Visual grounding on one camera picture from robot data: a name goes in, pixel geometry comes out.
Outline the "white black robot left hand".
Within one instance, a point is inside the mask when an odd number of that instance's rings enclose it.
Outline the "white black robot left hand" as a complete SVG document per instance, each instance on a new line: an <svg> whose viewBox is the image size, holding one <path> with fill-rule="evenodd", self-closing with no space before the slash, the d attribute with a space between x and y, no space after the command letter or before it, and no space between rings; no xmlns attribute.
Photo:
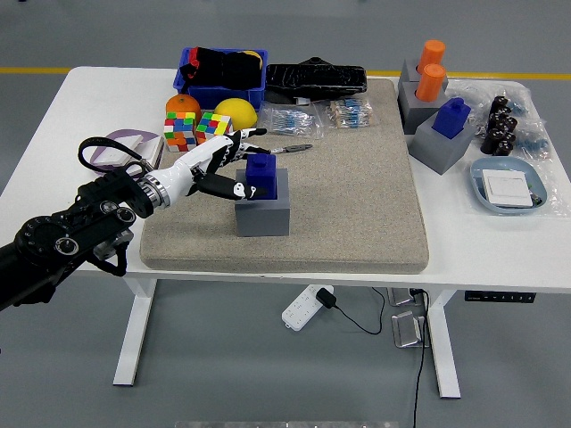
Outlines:
<svg viewBox="0 0 571 428"><path fill-rule="evenodd" d="M153 205L161 208L168 208L181 197L197 191L234 201L250 200L263 191L220 176L216 171L248 154L268 154L268 150L245 141L266 133L265 128L247 128L215 136L178 158L171 167L146 174L139 184Z"/></svg>

